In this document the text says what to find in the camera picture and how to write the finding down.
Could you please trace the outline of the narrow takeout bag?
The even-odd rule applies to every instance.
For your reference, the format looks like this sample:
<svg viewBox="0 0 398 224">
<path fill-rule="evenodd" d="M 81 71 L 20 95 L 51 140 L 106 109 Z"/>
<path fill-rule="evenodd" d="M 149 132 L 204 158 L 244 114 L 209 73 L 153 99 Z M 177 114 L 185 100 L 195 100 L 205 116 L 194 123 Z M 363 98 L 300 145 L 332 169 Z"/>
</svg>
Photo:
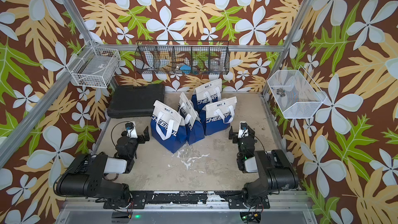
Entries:
<svg viewBox="0 0 398 224">
<path fill-rule="evenodd" d="M 183 117 L 187 131 L 187 142 L 192 145 L 205 138 L 204 128 L 200 122 L 199 114 L 194 109 L 192 102 L 182 92 L 178 104 L 178 112 Z"/>
</svg>

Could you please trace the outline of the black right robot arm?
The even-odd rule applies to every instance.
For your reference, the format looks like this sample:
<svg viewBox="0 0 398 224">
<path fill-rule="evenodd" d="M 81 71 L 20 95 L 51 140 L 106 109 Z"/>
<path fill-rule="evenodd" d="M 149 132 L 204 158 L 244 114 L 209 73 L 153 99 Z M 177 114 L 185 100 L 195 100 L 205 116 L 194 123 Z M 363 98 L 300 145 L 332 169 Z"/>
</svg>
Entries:
<svg viewBox="0 0 398 224">
<path fill-rule="evenodd" d="M 257 173 L 258 178 L 246 183 L 241 192 L 227 196 L 230 208 L 261 207 L 269 209 L 268 196 L 282 191 L 297 189 L 299 179 L 281 149 L 256 150 L 255 131 L 242 123 L 238 132 L 229 130 L 229 139 L 238 146 L 237 166 L 243 173 Z"/>
</svg>

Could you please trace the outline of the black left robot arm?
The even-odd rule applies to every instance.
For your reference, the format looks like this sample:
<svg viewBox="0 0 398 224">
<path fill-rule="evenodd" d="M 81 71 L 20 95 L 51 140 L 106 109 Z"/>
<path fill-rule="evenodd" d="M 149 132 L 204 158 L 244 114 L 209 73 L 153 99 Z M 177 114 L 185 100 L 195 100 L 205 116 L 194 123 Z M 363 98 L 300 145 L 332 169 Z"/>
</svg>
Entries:
<svg viewBox="0 0 398 224">
<path fill-rule="evenodd" d="M 137 135 L 134 123 L 128 122 L 126 130 L 116 144 L 113 157 L 105 153 L 98 155 L 79 155 L 73 160 L 66 172 L 56 179 L 54 192 L 60 197 L 95 198 L 103 203 L 105 209 L 121 211 L 123 209 L 143 209 L 146 193 L 134 193 L 124 183 L 107 179 L 107 174 L 128 174 L 131 172 L 139 144 L 150 140 L 149 128 Z"/>
</svg>

